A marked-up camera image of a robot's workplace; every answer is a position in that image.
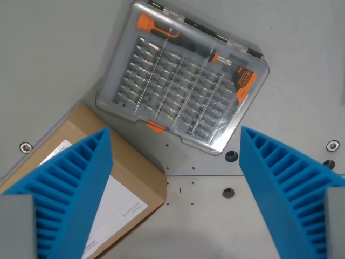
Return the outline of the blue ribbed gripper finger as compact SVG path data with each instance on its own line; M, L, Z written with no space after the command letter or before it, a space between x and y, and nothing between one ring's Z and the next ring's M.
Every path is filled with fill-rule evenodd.
M38 258L82 258L112 167L111 134L105 127L3 192L32 196Z
M343 187L344 178L246 126L239 165L280 258L327 258L325 192Z

